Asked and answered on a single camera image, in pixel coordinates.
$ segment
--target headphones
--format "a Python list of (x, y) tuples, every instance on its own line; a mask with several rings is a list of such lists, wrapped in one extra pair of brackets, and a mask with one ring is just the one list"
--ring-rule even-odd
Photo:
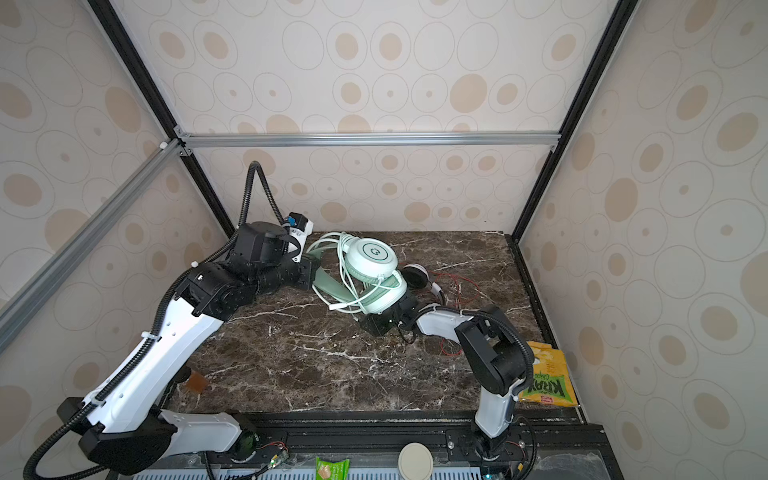
[[(329, 310), (344, 313), (381, 313), (405, 295), (408, 284), (397, 270), (395, 251), (381, 240), (359, 238), (344, 232), (330, 232), (310, 245), (306, 254), (319, 259), (323, 251), (327, 250), (336, 250), (343, 285), (323, 268), (319, 268), (312, 288), (328, 305)], [(363, 283), (362, 292), (357, 291), (353, 279)], [(331, 303), (320, 291), (331, 296), (336, 303)]]
[(408, 287), (414, 290), (420, 290), (429, 286), (429, 291), (440, 302), (440, 305), (445, 305), (445, 294), (442, 292), (440, 285), (435, 282), (435, 279), (429, 275), (429, 271), (418, 263), (409, 263), (401, 270), (402, 277), (406, 280)]

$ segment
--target round white lid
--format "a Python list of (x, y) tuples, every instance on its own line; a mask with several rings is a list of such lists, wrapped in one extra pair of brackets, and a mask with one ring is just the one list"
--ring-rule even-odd
[(400, 475), (405, 480), (429, 480), (432, 466), (432, 453), (421, 443), (409, 443), (397, 459)]

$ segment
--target headphone ear cup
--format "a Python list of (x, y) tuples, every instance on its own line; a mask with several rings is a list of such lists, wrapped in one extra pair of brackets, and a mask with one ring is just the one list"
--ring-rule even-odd
[(429, 285), (427, 269), (417, 263), (409, 263), (400, 270), (400, 273), (411, 289), (420, 290)]

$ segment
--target patterned wallpaper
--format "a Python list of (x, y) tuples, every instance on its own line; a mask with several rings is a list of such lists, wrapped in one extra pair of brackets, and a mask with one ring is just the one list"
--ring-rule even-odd
[(164, 135), (74, 0), (0, 0), (0, 65), (2, 307)]
[[(0, 356), (2, 480), (21, 480), (26, 459), (61, 425), (59, 403), (117, 368), (170, 283), (224, 241), (183, 164), (171, 161)], [(38, 471), (92, 466), (78, 439), (64, 437)]]
[(644, 2), (524, 238), (626, 478), (768, 471), (768, 2)]
[(558, 130), (614, 0), (115, 0), (194, 133)]
[[(233, 221), (247, 165), (258, 160), (280, 207), (316, 230), (504, 230), (525, 205), (548, 145), (200, 148), (197, 157)], [(249, 221), (274, 222), (255, 182)]]

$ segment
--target green snack packet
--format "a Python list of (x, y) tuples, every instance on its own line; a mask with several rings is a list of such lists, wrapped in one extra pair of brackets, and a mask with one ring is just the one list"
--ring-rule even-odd
[(349, 472), (349, 459), (331, 463), (315, 458), (315, 480), (346, 480)]

